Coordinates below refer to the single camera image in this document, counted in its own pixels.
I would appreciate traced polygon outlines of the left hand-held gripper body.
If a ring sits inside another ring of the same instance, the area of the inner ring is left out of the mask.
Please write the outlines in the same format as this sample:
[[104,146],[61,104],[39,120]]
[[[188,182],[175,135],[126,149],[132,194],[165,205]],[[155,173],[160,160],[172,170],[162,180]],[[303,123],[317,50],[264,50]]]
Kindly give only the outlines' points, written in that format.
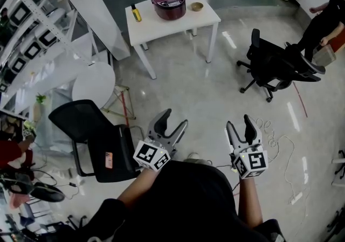
[[166,136],[158,134],[153,129],[144,135],[142,127],[137,128],[140,131],[141,140],[137,144],[133,159],[142,168],[160,171],[177,152],[175,148],[178,141],[177,129]]

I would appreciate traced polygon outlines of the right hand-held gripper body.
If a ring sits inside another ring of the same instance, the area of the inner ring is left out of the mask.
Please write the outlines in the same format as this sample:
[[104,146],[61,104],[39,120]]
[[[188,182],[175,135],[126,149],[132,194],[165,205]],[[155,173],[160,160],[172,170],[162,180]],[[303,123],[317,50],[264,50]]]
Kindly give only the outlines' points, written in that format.
[[252,144],[235,140],[231,145],[232,168],[237,171],[241,179],[260,176],[268,169],[268,154],[263,149],[261,139],[254,140]]

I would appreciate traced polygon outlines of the person's right forearm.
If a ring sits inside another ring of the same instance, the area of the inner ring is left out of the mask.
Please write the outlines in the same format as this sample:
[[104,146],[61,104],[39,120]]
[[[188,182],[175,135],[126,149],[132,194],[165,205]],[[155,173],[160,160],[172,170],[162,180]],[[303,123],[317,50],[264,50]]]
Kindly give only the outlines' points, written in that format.
[[254,178],[239,181],[239,218],[250,228],[263,223],[263,216],[259,203]]

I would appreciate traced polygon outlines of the person's left forearm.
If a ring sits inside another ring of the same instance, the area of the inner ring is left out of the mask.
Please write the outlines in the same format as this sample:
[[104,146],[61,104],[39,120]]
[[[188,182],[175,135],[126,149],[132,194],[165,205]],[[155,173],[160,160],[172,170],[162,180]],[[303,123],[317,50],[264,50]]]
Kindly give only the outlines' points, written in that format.
[[159,171],[143,169],[138,177],[120,194],[118,200],[122,201],[127,209],[132,209],[149,191],[159,173]]

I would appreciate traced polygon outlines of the person's shoe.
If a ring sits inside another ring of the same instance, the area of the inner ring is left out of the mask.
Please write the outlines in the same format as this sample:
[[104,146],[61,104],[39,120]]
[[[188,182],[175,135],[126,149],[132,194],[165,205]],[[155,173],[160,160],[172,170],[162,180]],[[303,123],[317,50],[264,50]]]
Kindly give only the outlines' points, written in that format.
[[213,166],[211,161],[202,159],[198,153],[189,154],[188,157],[184,160],[184,162]]

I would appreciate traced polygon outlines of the black mesh chair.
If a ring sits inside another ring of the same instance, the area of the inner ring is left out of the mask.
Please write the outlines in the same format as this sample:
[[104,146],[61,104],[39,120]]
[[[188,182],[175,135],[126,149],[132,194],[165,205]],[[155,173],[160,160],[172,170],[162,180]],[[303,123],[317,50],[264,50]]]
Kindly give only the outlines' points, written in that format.
[[[72,140],[76,170],[81,177],[94,176],[99,183],[122,182],[137,178],[140,166],[130,128],[112,124],[91,100],[65,103],[49,114],[49,120]],[[82,170],[78,144],[85,144],[91,158],[92,173]],[[113,168],[105,167],[105,152],[113,153]]]

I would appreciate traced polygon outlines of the white power strip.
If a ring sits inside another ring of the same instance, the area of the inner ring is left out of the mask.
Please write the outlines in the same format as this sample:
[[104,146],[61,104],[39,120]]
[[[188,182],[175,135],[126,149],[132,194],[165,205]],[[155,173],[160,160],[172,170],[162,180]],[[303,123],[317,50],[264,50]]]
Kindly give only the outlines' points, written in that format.
[[299,192],[297,195],[292,197],[290,204],[294,205],[302,196],[303,196],[303,193]]

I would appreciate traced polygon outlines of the person's black shirt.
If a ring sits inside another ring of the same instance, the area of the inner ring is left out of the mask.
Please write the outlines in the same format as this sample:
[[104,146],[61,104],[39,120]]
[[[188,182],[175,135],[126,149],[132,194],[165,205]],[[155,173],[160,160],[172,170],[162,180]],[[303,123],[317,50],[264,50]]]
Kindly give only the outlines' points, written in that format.
[[132,209],[106,199],[85,226],[58,242],[286,242],[277,220],[252,229],[239,218],[239,199],[217,168],[170,161],[159,172]]

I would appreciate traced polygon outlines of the black office chair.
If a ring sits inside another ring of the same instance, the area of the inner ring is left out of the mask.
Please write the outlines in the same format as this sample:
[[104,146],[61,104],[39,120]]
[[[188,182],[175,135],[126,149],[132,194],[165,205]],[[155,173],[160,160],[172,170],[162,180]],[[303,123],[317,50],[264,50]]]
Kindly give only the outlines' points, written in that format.
[[253,84],[263,87],[268,92],[266,101],[273,100],[273,93],[286,89],[294,81],[318,82],[317,74],[325,74],[326,69],[308,61],[295,44],[287,44],[283,49],[260,36],[259,29],[251,33],[251,45],[247,52],[250,63],[241,60],[236,65],[244,66],[253,80],[239,91],[245,93]]

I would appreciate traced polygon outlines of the round white side table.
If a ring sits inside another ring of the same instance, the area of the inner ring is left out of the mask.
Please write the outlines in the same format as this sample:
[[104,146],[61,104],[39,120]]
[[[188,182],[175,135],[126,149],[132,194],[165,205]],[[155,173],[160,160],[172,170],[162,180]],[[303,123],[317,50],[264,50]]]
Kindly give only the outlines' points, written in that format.
[[103,112],[125,120],[136,116],[128,86],[116,83],[111,65],[97,62],[80,72],[72,89],[72,100],[91,100]]

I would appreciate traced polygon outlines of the white square table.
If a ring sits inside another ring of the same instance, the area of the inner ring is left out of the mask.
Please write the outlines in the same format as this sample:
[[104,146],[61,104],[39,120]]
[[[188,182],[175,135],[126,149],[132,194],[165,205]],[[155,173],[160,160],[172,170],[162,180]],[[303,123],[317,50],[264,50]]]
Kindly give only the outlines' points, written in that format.
[[173,21],[160,18],[154,11],[151,0],[135,5],[142,17],[140,22],[135,20],[131,7],[125,8],[130,45],[136,51],[151,79],[155,80],[157,76],[144,52],[147,49],[146,43],[179,32],[191,30],[193,34],[196,34],[198,28],[211,26],[212,32],[206,62],[212,62],[218,25],[221,19],[206,0],[186,0],[186,6],[194,2],[203,4],[201,11],[195,12],[187,9],[186,14],[182,18]]

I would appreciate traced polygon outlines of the black floor fan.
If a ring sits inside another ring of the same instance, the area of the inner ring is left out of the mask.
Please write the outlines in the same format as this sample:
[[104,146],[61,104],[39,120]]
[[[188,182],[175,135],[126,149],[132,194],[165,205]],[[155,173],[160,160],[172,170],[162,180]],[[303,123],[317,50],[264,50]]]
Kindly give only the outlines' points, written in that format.
[[36,199],[50,203],[59,203],[65,199],[62,191],[42,182],[36,182],[33,185],[33,190],[30,192],[30,195]]

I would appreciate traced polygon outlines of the yellow oil bottle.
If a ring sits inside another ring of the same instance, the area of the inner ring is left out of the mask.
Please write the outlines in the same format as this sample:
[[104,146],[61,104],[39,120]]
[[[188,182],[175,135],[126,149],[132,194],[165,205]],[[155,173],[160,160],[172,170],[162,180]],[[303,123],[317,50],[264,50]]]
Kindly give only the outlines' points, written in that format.
[[141,22],[141,21],[142,21],[142,17],[141,17],[141,15],[140,15],[139,10],[138,10],[137,7],[135,6],[135,4],[132,4],[132,5],[131,5],[131,9],[132,9],[132,14],[133,14],[135,20],[136,20],[137,22]]

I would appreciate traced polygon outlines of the white square column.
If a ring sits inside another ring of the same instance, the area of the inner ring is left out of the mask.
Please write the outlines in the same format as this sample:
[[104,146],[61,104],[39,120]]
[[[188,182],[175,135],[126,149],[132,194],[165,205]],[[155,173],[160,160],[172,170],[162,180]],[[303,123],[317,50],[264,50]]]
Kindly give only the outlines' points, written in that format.
[[121,31],[103,0],[69,0],[116,60],[130,56]]

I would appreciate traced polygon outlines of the white metal shelving rack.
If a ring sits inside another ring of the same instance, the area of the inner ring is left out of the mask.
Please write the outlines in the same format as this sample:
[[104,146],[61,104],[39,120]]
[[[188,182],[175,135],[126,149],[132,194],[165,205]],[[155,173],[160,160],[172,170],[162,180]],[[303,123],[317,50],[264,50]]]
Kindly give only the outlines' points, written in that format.
[[30,118],[36,95],[74,80],[112,54],[69,0],[5,0],[9,40],[0,44],[0,111]]

